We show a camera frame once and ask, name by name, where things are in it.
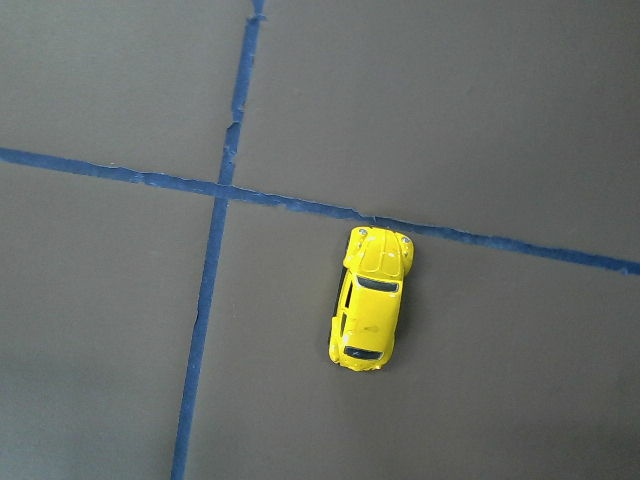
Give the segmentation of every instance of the yellow toy car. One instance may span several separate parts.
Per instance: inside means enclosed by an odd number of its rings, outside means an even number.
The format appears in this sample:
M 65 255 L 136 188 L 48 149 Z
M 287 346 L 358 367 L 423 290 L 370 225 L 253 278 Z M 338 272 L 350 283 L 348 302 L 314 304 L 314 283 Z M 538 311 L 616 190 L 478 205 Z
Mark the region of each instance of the yellow toy car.
M 378 370 L 391 358 L 402 283 L 413 263 L 409 237 L 376 227 L 351 231 L 331 320 L 329 358 L 351 370 Z

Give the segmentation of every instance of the car windshield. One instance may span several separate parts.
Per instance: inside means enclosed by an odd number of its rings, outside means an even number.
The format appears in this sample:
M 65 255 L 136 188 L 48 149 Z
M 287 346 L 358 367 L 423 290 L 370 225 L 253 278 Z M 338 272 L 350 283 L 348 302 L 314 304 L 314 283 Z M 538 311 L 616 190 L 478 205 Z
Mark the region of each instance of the car windshield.
M 382 358 L 382 352 L 372 352 L 371 350 L 362 350 L 354 347 L 344 347 L 344 353 L 360 360 L 380 360 Z
M 358 283 L 363 287 L 370 288 L 372 290 L 379 290 L 381 292 L 398 291 L 398 284 L 395 282 L 381 282 L 379 280 L 372 280 L 370 278 L 358 276 Z

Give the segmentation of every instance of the gray floor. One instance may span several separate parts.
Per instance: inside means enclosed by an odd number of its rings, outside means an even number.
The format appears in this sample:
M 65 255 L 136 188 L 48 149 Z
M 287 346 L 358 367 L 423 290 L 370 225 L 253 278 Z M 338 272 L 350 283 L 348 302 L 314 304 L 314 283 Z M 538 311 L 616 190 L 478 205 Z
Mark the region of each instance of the gray floor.
M 0 146 L 214 180 L 250 2 L 2 2 Z M 267 0 L 234 183 L 640 261 L 640 7 Z M 168 478 L 212 199 L 0 163 L 0 478 Z M 187 478 L 640 476 L 640 277 L 232 202 Z

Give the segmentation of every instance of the blue tape strip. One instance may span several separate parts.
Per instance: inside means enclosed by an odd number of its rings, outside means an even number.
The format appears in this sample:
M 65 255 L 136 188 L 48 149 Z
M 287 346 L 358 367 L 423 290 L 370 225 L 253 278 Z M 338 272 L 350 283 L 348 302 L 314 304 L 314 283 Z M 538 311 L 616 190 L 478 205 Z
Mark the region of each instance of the blue tape strip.
M 512 238 L 480 235 L 438 225 L 424 225 L 388 217 L 368 216 L 348 207 L 327 205 L 300 198 L 286 197 L 284 195 L 262 193 L 232 185 L 220 185 L 204 180 L 183 179 L 162 173 L 141 173 L 122 167 L 105 167 L 78 160 L 19 152 L 5 148 L 0 148 L 0 160 L 48 170 L 90 175 L 131 183 L 144 183 L 145 185 L 154 187 L 211 195 L 225 200 L 238 200 L 268 206 L 283 206 L 294 212 L 315 213 L 342 220 L 357 220 L 395 230 L 444 238 L 470 245 L 480 245 L 589 267 L 604 268 L 622 274 L 640 275 L 640 262 L 631 260 L 585 253 L 566 248 L 545 247 Z
M 233 180 L 235 169 L 235 157 L 238 152 L 240 142 L 240 132 L 242 130 L 242 120 L 244 117 L 244 105 L 249 93 L 251 73 L 253 70 L 253 59 L 258 44 L 258 33 L 260 31 L 260 21 L 262 20 L 263 1 L 254 0 L 255 14 L 247 20 L 245 26 L 244 39 L 242 41 L 242 53 L 236 75 L 236 85 L 233 99 L 231 101 L 231 113 L 233 121 L 225 136 L 222 162 L 218 175 L 219 190 L 229 188 Z M 167 178 L 151 178 L 150 181 L 166 181 Z M 192 186 L 184 179 L 176 179 L 176 183 L 183 186 Z M 187 363 L 187 373 L 185 375 L 184 390 L 182 393 L 182 404 L 180 405 L 180 417 L 178 419 L 178 431 L 176 434 L 176 445 L 173 452 L 173 465 L 171 467 L 171 479 L 182 480 L 186 470 L 187 456 L 189 450 L 189 438 L 191 436 L 191 426 L 196 406 L 198 383 L 200 379 L 200 369 L 202 357 L 204 355 L 207 327 L 213 303 L 213 295 L 218 271 L 218 261 L 222 248 L 222 236 L 224 224 L 227 216 L 229 200 L 225 195 L 216 197 L 213 212 L 211 215 L 211 225 L 209 228 L 209 239 L 207 241 L 207 252 L 205 254 L 205 264 L 202 272 L 202 282 L 198 295 L 198 314 L 191 337 L 191 347 L 189 349 L 189 360 Z

